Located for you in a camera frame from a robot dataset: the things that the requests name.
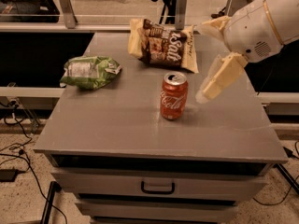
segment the robotic arm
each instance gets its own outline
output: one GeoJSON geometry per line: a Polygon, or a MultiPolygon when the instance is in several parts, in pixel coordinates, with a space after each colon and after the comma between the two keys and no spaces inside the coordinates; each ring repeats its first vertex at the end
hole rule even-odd
{"type": "Polygon", "coordinates": [[[232,18],[204,22],[202,33],[224,42],[231,53],[217,57],[196,94],[206,103],[235,82],[247,63],[257,63],[280,53],[299,39],[299,0],[255,0],[232,18]]]}

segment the brown chip bag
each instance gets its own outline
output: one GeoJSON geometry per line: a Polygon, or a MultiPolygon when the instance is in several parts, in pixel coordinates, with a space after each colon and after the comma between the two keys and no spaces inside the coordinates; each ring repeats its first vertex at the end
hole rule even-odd
{"type": "Polygon", "coordinates": [[[182,67],[198,73],[193,26],[172,31],[149,20],[132,19],[130,27],[129,54],[144,63],[182,67]]]}

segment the drawer handle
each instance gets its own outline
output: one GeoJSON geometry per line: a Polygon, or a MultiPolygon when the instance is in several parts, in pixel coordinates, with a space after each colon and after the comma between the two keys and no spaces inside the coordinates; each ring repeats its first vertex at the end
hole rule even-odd
{"type": "Polygon", "coordinates": [[[142,190],[142,192],[147,193],[147,194],[170,195],[170,194],[172,194],[172,193],[175,192],[175,183],[171,183],[171,190],[167,190],[167,191],[146,190],[146,189],[144,188],[144,186],[145,186],[145,182],[142,181],[142,182],[141,182],[141,190],[142,190]]]}

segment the soda can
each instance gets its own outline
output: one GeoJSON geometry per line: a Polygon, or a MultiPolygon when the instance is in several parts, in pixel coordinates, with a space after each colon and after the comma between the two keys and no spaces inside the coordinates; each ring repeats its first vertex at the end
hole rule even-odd
{"type": "Polygon", "coordinates": [[[184,74],[180,72],[170,72],[164,76],[160,112],[166,119],[179,118],[185,108],[188,94],[188,82],[184,74]]]}

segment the table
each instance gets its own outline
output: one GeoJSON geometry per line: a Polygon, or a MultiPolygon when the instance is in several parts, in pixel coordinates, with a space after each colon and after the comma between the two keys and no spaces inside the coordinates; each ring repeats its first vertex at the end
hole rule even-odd
{"type": "Polygon", "coordinates": [[[264,175],[287,157],[244,74],[205,105],[195,94],[209,65],[227,49],[195,35],[199,74],[189,82],[181,118],[159,111],[168,70],[127,51],[128,33],[97,33],[86,55],[106,55],[120,75],[98,91],[67,87],[35,151],[53,165],[91,223],[220,223],[264,187],[264,175]]]}

